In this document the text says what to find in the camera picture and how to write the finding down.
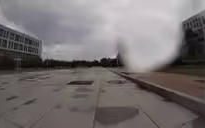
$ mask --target curb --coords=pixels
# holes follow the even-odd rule
[[[112,71],[113,73],[120,75],[122,77],[124,77],[125,79],[132,81],[134,83],[136,83],[138,86],[141,86],[145,89],[148,89],[150,91],[155,92],[156,94],[171,100],[189,110],[191,110],[192,112],[205,117],[205,101],[190,95],[187,95],[185,93],[181,93],[169,88],[165,88],[163,86],[145,81],[145,80],[141,80],[141,79],[136,79],[134,77],[122,74],[122,73],[118,73],[115,71]]]

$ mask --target sidewalk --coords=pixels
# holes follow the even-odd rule
[[[126,75],[130,75],[139,80],[149,81],[197,98],[201,98],[205,91],[205,78],[201,77],[158,72],[141,74],[127,73]]]

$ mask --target wet pavement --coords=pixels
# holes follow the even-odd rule
[[[205,128],[205,119],[104,68],[0,75],[0,128]]]

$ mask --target sky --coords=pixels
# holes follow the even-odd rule
[[[43,41],[43,58],[115,57],[151,70],[178,53],[180,23],[205,0],[0,0],[0,23]]]

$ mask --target cloud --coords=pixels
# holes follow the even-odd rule
[[[151,70],[178,52],[180,23],[205,9],[196,0],[1,0],[0,22],[44,41],[43,56],[98,59],[125,43],[127,64]]]

